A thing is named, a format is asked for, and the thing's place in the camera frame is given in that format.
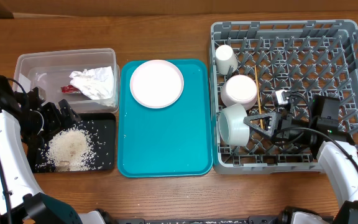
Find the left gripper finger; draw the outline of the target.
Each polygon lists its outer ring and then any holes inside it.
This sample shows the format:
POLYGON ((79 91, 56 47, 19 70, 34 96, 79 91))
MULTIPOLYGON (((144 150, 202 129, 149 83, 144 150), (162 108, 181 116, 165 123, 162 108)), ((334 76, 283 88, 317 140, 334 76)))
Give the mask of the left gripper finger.
POLYGON ((69 128, 81 121, 80 116, 71 108, 67 100, 58 102, 60 107, 60 122, 63 128, 69 128))
POLYGON ((44 105, 44 118, 46 119, 46 132, 49 134, 56 133, 60 130, 60 114, 54 103, 46 103, 44 105))

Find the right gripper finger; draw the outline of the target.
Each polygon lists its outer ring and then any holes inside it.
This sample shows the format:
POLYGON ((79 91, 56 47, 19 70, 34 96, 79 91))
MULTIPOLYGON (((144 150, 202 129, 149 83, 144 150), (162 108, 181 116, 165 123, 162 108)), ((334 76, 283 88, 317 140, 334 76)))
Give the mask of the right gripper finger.
POLYGON ((273 134, 274 134, 274 130, 273 129, 268 129, 268 130, 262 129, 260 126, 253 123, 253 121, 255 121, 255 120, 259 120, 259 118, 245 117, 244 124, 248 125, 248 127, 252 131, 255 131, 260 136, 262 136, 264 138, 272 138, 273 134))
POLYGON ((260 119, 263 119, 264 122, 264 129, 276 129, 278 126, 278 113, 271 112, 271 113, 264 113, 264 114, 257 114, 252 116, 246 116, 251 118, 259 118, 259 120, 253 121, 254 124, 260 126, 260 119))

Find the wooden chopstick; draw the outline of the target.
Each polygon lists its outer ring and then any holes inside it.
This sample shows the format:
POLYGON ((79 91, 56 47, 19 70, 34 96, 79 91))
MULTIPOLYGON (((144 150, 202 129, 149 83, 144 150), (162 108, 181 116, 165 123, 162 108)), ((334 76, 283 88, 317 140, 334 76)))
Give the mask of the wooden chopstick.
MULTIPOLYGON (((254 65, 254 75, 255 75, 255 84, 256 84, 256 89, 257 89, 257 104, 258 104, 258 111, 259 111, 259 115, 262 114, 262 108, 261 108, 261 102, 260 102, 260 91, 259 91, 259 79, 258 79, 258 74, 257 74, 257 66, 254 65)), ((260 128, 264 129, 264 122, 263 119, 260 119, 260 128)))

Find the red snack wrapper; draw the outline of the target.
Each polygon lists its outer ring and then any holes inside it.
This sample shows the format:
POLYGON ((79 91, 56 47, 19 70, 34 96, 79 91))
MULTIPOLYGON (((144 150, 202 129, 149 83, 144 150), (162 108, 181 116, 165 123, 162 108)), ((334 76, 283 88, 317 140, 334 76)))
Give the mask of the red snack wrapper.
POLYGON ((72 85, 61 87, 61 91, 66 94, 81 94, 81 91, 72 85))

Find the grey bowl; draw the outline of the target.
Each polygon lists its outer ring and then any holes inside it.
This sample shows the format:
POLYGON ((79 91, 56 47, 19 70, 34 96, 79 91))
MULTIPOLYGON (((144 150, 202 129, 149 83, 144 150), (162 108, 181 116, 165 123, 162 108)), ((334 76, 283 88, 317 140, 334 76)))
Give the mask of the grey bowl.
POLYGON ((241 104, 224 108, 219 115, 219 133, 222 140, 231 146, 246 146, 250 128, 244 123, 247 111, 241 104))

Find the white napkin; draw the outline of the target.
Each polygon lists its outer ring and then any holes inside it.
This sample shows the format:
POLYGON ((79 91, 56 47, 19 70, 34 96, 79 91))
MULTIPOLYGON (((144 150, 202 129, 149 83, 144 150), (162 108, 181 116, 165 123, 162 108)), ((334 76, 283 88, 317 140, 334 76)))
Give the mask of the white napkin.
POLYGON ((92 100, 113 97, 114 73, 111 66, 73 71, 69 77, 70 85, 92 100))

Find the pink small bowl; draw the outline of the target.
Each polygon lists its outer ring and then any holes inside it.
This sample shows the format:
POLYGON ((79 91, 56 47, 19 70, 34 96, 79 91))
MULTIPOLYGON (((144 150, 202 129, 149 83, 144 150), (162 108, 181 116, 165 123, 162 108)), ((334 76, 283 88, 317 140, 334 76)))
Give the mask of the pink small bowl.
POLYGON ((245 110, 251 109, 257 101, 255 81, 245 75, 232 76, 223 85, 221 100, 226 107, 239 103, 245 110))

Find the white cup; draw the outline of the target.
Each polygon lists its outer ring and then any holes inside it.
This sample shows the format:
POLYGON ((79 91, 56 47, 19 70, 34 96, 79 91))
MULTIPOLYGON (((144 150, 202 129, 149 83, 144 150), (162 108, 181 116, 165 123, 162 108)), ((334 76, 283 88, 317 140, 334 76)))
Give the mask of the white cup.
POLYGON ((234 71, 238 66, 234 50, 229 45, 219 46, 215 51, 215 56, 217 71, 222 75, 227 75, 231 67, 234 71))

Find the pink plate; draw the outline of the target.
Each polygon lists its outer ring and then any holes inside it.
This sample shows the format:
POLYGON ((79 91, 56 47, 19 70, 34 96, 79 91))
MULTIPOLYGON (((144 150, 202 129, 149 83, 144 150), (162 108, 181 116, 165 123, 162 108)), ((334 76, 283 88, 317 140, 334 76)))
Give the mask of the pink plate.
POLYGON ((149 60, 131 75, 130 91, 140 105, 162 109, 174 104, 185 87, 182 72, 167 60, 149 60))

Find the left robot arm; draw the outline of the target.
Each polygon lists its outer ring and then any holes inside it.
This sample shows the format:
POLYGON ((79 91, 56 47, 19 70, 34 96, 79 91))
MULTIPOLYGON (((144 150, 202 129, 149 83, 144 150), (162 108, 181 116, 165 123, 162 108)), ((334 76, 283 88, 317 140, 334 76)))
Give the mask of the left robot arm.
POLYGON ((39 89, 13 91, 0 75, 0 223, 112 223, 96 209, 77 213, 43 193, 32 167, 45 140, 80 120, 66 100, 46 103, 39 89))

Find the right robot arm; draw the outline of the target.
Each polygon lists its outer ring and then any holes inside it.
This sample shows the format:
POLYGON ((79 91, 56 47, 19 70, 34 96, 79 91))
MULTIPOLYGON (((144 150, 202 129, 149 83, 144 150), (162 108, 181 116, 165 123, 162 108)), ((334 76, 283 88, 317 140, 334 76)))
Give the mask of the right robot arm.
POLYGON ((243 122, 276 146, 309 148, 337 198, 339 211, 333 223, 358 223, 358 155, 352 136, 339 129, 339 106, 337 98, 315 95, 308 121, 272 112, 247 116, 243 122))

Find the grey dishwasher rack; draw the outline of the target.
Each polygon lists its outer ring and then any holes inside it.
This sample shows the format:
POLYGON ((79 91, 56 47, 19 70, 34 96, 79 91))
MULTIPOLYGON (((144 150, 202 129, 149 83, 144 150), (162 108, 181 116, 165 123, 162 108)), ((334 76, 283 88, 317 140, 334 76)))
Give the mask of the grey dishwasher rack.
POLYGON ((262 113, 275 111, 276 90, 297 91, 293 116, 307 120, 306 104, 315 95, 337 98, 339 129, 348 132, 358 155, 358 26, 352 20, 231 21, 211 26, 209 84, 214 132, 213 165, 218 174, 271 174, 321 170, 309 148, 275 146, 251 133, 246 146, 230 146, 220 137, 218 119, 223 85, 234 75, 259 79, 262 113), (238 66, 227 75, 216 68, 215 51, 234 50, 238 66))

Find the clear plastic bin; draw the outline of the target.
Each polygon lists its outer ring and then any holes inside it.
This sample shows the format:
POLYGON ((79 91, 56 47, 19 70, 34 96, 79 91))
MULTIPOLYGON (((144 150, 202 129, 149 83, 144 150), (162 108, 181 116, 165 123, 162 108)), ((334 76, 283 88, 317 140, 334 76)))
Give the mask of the clear plastic bin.
POLYGON ((17 60, 14 79, 26 92, 35 87, 43 89, 47 102, 67 100, 77 113, 115 113, 119 109, 120 70, 116 53, 110 48, 23 54, 17 60), (62 93, 61 87, 70 84, 72 72, 102 67, 111 67, 114 74, 112 98, 92 100, 81 93, 62 93))

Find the teal serving tray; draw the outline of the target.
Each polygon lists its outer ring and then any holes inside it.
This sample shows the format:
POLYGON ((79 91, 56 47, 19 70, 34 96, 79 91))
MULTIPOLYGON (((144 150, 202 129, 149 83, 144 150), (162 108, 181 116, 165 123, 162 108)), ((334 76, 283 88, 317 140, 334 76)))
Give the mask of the teal serving tray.
POLYGON ((174 104, 151 109, 130 93, 140 60, 121 70, 117 168, 130 178, 205 175, 213 165, 208 69, 198 59, 173 59, 184 90, 174 104))

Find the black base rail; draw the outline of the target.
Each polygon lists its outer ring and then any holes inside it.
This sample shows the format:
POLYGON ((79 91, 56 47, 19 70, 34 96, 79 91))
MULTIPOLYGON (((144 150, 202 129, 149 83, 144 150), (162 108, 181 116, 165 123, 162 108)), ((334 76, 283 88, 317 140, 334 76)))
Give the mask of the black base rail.
POLYGON ((178 220, 145 220, 143 218, 115 219, 114 224, 278 224, 277 216, 249 216, 236 219, 178 219, 178 220))

